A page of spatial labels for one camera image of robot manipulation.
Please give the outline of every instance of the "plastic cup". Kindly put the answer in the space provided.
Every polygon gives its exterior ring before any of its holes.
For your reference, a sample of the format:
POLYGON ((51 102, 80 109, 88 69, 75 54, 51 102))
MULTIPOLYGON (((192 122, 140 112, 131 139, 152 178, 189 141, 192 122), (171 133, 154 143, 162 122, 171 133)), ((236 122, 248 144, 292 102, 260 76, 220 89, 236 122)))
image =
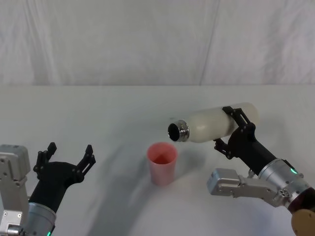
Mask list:
POLYGON ((152 183, 166 186, 173 182, 178 153, 176 148, 165 142, 151 145, 147 151, 152 183))

